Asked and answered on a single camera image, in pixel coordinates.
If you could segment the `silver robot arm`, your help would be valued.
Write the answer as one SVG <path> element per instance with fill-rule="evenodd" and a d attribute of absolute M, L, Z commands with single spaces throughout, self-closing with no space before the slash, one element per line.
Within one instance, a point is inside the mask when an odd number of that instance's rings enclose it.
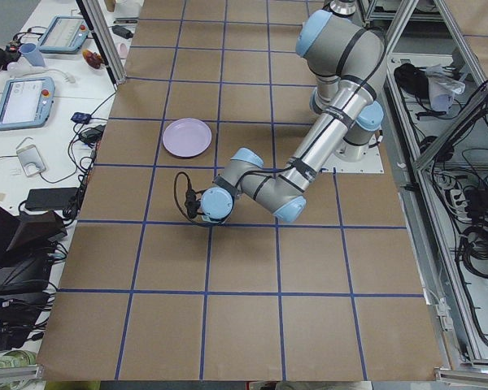
<path fill-rule="evenodd" d="M 239 149 L 202 193 L 203 221 L 223 223 L 241 195 L 283 222 L 295 221 L 307 204 L 304 192 L 384 84 L 386 39 L 332 12 L 318 10 L 308 18 L 295 51 L 316 76 L 312 106 L 318 119 L 276 172 L 265 171 L 262 158 L 253 151 Z"/>

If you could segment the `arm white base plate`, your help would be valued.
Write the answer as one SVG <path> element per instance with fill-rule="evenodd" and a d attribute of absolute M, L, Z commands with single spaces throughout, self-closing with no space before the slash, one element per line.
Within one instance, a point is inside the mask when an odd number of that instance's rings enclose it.
<path fill-rule="evenodd" d="M 322 172 L 346 174 L 383 174 L 384 168 L 377 138 L 371 136 L 365 145 L 352 145 L 345 140 L 329 156 Z"/>

